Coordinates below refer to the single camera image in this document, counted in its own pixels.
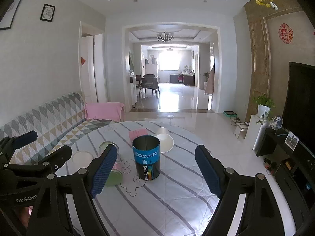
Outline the person's left hand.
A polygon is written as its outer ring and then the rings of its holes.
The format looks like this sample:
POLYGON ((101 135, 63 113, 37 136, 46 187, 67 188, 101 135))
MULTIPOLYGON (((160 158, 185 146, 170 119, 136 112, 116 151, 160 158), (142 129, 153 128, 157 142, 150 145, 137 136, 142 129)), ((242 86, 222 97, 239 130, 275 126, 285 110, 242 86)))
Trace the person's left hand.
POLYGON ((31 217, 33 206, 30 207, 21 207, 19 209, 19 220, 22 223, 22 225, 27 228, 29 224, 29 219, 31 217))

